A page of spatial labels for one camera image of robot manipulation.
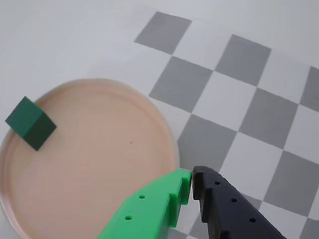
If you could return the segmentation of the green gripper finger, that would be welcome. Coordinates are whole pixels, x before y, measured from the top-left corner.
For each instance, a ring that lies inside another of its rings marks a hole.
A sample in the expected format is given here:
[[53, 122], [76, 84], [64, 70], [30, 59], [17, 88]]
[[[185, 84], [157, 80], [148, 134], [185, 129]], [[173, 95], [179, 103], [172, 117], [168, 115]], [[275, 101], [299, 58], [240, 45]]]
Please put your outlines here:
[[128, 196], [97, 236], [99, 239], [165, 239], [187, 205], [192, 172], [177, 169]]

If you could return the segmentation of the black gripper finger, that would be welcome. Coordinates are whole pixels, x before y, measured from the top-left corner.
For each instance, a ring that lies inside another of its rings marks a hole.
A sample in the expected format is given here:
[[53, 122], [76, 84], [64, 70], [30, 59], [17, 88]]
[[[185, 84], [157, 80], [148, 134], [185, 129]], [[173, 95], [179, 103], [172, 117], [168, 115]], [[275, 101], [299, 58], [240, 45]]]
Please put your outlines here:
[[217, 171], [195, 166], [193, 199], [210, 239], [283, 239], [284, 236]]

